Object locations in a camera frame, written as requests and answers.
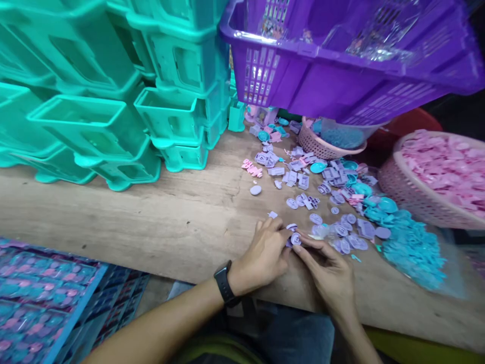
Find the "left hand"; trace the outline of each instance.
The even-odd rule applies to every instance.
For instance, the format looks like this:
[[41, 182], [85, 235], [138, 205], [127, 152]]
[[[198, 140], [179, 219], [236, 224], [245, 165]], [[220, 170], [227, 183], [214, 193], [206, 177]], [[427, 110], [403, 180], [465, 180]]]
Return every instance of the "left hand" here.
[[280, 217], [257, 222], [253, 242], [227, 276], [235, 296], [266, 286], [288, 270], [290, 248], [285, 244], [292, 234]]

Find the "hand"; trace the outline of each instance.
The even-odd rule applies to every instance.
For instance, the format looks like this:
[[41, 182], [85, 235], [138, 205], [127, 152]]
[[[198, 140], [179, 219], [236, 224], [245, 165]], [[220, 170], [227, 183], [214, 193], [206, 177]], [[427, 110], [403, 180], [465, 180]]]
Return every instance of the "hand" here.
[[253, 242], [227, 276], [235, 296], [266, 286], [288, 270], [290, 248], [284, 246], [291, 235], [280, 217], [257, 222]]
[[340, 253], [323, 240], [314, 240], [297, 230], [300, 240], [307, 246], [315, 248], [326, 260], [324, 266], [313, 259], [302, 246], [293, 246], [295, 253], [310, 270], [320, 296], [325, 301], [330, 313], [339, 317], [356, 315], [354, 272]]

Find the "red plastic bucket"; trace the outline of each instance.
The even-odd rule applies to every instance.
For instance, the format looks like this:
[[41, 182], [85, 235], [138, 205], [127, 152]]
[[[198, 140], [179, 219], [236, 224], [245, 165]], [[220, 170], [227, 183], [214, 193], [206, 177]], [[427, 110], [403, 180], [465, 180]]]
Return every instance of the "red plastic bucket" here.
[[389, 124], [379, 128], [367, 140], [367, 148], [391, 151], [401, 137], [418, 129], [443, 131], [440, 123], [421, 108], [417, 108], [394, 118]]

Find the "right hand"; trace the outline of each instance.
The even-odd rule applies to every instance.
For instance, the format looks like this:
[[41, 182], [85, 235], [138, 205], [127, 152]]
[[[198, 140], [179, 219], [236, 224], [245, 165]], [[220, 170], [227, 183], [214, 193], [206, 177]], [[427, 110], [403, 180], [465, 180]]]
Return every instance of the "right hand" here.
[[317, 249], [326, 258], [324, 266], [321, 266], [304, 247], [293, 245], [294, 252], [310, 270], [317, 290], [330, 313], [340, 317], [356, 315], [352, 266], [326, 241], [314, 240], [305, 233], [297, 231], [301, 235], [302, 243]]

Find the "round plastic basket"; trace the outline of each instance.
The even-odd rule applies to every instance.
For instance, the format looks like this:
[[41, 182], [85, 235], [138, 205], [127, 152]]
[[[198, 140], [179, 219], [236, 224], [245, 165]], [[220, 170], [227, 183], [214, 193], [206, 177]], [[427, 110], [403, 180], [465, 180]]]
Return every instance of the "round plastic basket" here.
[[[454, 135], [442, 131], [430, 131], [434, 136]], [[433, 191], [409, 167], [401, 153], [403, 142], [413, 138], [408, 134], [394, 145], [393, 155], [379, 170], [378, 179], [382, 190], [417, 219], [440, 228], [484, 230], [485, 219], [468, 212]], [[461, 136], [473, 148], [485, 149], [485, 143]]]
[[364, 142], [358, 149], [353, 150], [334, 147], [332, 144], [319, 138], [312, 129], [305, 125], [305, 117], [303, 117], [303, 120], [302, 129], [298, 134], [298, 143], [306, 153], [313, 152], [318, 158], [332, 160], [346, 155], [359, 154], [367, 146], [367, 142]]

